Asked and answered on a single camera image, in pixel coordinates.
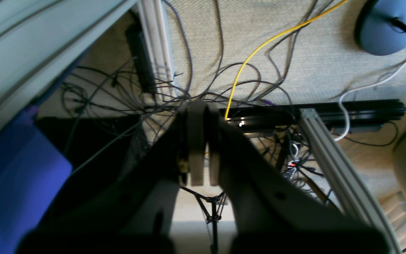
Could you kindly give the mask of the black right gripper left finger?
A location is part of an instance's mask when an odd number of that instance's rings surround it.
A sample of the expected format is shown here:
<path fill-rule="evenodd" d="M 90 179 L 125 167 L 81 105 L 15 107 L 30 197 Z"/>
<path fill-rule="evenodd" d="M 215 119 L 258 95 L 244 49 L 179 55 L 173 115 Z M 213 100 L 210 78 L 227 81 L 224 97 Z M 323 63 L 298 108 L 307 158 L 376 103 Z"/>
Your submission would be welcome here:
<path fill-rule="evenodd" d="M 38 226 L 19 243 L 18 254 L 174 254 L 169 238 L 180 182 L 190 172 L 203 183 L 202 163 L 191 148 L 203 145 L 207 104 L 196 100 L 137 166 L 86 204 Z"/>

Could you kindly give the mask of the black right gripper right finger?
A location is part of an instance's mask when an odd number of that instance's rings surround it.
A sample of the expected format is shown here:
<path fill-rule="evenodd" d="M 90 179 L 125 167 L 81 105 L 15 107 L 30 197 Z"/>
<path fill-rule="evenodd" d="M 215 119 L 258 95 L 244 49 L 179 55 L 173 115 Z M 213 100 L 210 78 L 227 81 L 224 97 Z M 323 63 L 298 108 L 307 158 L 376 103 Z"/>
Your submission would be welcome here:
<path fill-rule="evenodd" d="M 220 155 L 217 180 L 235 214 L 233 254 L 388 254 L 382 233 L 292 185 L 211 106 L 208 127 Z"/>

